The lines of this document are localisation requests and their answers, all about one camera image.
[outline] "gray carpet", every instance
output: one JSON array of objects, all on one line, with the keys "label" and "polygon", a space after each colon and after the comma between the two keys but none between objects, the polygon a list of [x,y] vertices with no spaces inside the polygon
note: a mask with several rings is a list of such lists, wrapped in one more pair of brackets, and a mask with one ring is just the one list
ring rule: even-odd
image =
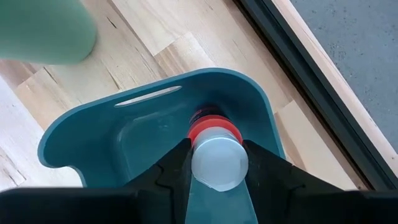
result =
[{"label": "gray carpet", "polygon": [[398,1],[291,1],[398,151]]}]

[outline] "black tool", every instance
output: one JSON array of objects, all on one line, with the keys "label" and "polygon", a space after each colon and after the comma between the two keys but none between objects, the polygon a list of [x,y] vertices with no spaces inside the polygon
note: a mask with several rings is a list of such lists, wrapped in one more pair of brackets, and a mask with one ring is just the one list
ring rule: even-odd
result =
[{"label": "black tool", "polygon": [[[252,141],[244,148],[259,223],[398,221],[397,192],[344,192]],[[184,139],[124,187],[5,191],[0,223],[185,223],[191,159],[191,140]]]}]

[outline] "white bottle cap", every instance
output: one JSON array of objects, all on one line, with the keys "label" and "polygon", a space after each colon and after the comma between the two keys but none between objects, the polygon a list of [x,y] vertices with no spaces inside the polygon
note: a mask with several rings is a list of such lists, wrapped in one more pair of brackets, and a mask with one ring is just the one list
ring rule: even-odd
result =
[{"label": "white bottle cap", "polygon": [[248,164],[243,146],[225,128],[207,128],[193,142],[193,176],[219,192],[238,186],[248,172]]}]

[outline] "basket handle slot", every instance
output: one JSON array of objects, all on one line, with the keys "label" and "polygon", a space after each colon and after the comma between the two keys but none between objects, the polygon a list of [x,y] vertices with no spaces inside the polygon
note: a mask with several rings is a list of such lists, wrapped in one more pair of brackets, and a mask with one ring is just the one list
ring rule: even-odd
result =
[{"label": "basket handle slot", "polygon": [[166,95],[166,94],[178,91],[179,89],[181,89],[181,87],[182,86],[179,85],[179,86],[171,86],[171,87],[168,87],[168,88],[157,90],[157,91],[154,91],[152,93],[148,93],[148,94],[145,94],[145,95],[142,95],[142,96],[137,96],[137,97],[122,101],[120,103],[116,103],[114,105],[114,107],[119,108],[119,107],[123,107],[123,106],[129,106],[129,105],[132,105],[134,103],[138,103],[138,102],[142,102],[142,101],[145,101],[145,100],[153,99],[155,97],[159,97],[159,96],[162,96],[162,95]]}]

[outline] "teal plastic basket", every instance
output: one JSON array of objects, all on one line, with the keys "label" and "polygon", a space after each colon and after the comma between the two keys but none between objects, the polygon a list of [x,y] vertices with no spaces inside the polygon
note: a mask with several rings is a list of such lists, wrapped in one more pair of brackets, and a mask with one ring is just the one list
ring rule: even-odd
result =
[{"label": "teal plastic basket", "polygon": [[[218,105],[243,139],[284,158],[271,106],[261,87],[241,73],[206,68],[66,112],[44,133],[39,159],[47,167],[74,168],[84,187],[123,186],[187,136],[190,117],[205,103]],[[217,192],[195,179],[186,221],[257,222],[244,182],[233,190]]]}]

